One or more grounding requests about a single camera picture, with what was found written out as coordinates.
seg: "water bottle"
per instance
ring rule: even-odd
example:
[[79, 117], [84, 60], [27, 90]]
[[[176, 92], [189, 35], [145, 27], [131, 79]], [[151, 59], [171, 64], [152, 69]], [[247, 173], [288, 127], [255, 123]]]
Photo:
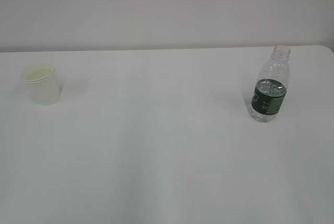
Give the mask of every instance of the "water bottle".
[[249, 107], [250, 115], [257, 121], [269, 122], [278, 114], [287, 93], [289, 58], [290, 48], [279, 45], [260, 71]]

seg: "green label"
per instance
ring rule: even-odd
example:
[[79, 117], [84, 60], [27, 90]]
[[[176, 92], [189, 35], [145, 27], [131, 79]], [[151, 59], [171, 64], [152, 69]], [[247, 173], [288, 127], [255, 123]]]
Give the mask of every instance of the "green label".
[[[274, 85], [282, 86], [282, 84], [276, 80], [270, 80], [270, 81]], [[255, 91], [254, 91], [254, 95], [252, 98], [252, 107], [261, 114], [265, 114], [265, 115], [277, 114], [278, 111], [280, 110], [285, 94], [286, 94], [286, 91], [281, 96], [266, 95], [260, 92], [260, 90], [258, 89], [258, 86], [255, 86]]]

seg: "white wall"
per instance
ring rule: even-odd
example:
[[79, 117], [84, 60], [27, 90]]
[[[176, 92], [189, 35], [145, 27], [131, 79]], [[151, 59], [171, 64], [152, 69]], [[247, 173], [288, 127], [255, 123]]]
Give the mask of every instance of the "white wall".
[[334, 46], [334, 0], [0, 0], [0, 51]]

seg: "white table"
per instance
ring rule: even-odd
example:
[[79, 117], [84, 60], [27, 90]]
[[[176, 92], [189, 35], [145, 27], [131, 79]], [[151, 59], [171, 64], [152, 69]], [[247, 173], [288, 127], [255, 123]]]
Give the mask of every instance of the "white table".
[[[291, 50], [278, 117], [244, 100], [273, 48], [0, 54], [1, 224], [333, 224], [334, 55]], [[61, 100], [21, 70], [51, 62]]]

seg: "paper cup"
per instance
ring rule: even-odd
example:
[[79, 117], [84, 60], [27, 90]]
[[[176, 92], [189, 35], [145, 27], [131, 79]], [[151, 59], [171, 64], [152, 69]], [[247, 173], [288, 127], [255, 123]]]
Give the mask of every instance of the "paper cup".
[[59, 85], [53, 65], [36, 63], [23, 70], [21, 78], [37, 104], [52, 105], [59, 100]]

